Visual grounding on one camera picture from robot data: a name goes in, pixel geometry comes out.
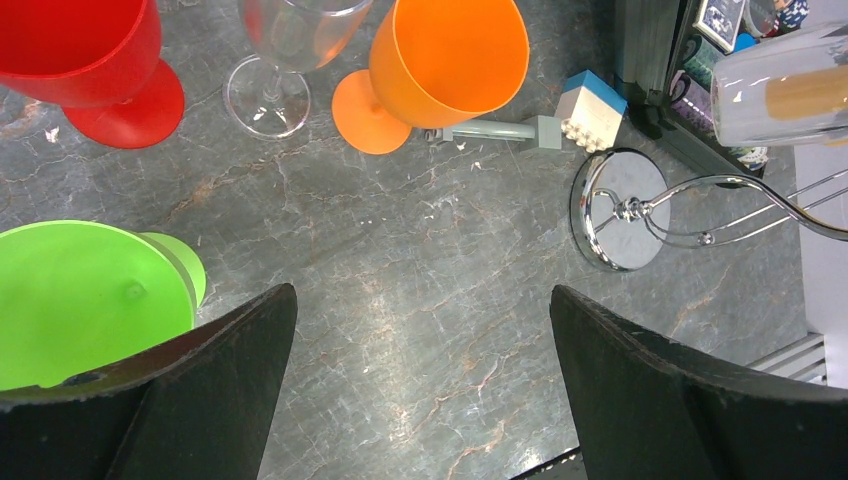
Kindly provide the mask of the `clear wine glass back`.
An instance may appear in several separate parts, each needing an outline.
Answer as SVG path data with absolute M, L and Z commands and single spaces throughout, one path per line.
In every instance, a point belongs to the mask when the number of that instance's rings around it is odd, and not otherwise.
M 847 142 L 847 22 L 829 21 L 718 61 L 711 109 L 725 147 Z

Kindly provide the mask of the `orange wine glass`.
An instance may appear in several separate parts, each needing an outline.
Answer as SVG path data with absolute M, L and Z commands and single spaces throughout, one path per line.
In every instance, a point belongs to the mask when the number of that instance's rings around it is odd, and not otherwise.
M 529 57 L 512 0 L 400 0 L 376 31 L 367 68 L 337 85 L 333 121 L 355 149 L 388 154 L 414 128 L 449 127 L 509 103 Z

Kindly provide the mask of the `clear wine glass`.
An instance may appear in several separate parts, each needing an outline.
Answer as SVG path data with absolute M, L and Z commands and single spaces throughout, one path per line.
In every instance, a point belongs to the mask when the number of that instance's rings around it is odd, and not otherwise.
M 711 109 L 725 147 L 847 142 L 847 22 L 829 21 L 718 61 Z
M 333 60 L 363 22 L 370 1 L 240 1 L 254 54 L 230 73 L 227 111 L 248 134 L 279 140 L 300 130 L 312 96 L 304 77 Z

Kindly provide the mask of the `red wine glass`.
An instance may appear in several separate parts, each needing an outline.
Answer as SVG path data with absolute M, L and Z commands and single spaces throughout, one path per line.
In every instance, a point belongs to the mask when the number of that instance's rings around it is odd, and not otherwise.
M 2 85 L 58 105 L 106 146 L 146 148 L 181 122 L 184 91 L 161 48 L 153 1 L 1 4 Z

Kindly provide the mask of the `clear wine glass front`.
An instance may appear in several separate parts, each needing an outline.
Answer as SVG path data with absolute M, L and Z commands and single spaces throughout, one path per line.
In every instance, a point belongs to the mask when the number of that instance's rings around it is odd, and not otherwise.
M 254 54 L 230 73 L 227 111 L 248 134 L 279 140 L 300 130 L 312 96 L 304 77 L 333 60 L 363 22 L 370 1 L 240 1 Z

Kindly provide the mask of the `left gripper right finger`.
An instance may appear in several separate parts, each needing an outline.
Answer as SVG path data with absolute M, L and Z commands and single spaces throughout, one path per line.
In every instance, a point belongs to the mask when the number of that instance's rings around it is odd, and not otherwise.
M 550 318 L 592 479 L 843 479 L 847 393 L 715 358 L 556 286 Z

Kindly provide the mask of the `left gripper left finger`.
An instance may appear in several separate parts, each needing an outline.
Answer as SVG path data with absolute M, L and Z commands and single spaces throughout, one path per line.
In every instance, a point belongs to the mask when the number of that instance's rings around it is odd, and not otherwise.
M 254 479 L 294 340 L 280 284 L 57 386 L 1 395 L 5 479 Z

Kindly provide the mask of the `green wine glass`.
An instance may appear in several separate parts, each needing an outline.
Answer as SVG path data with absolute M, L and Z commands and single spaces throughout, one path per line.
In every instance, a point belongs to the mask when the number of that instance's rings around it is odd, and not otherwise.
M 1 387 L 53 387 L 188 332 L 206 293 L 181 240 L 82 221 L 1 235 Z

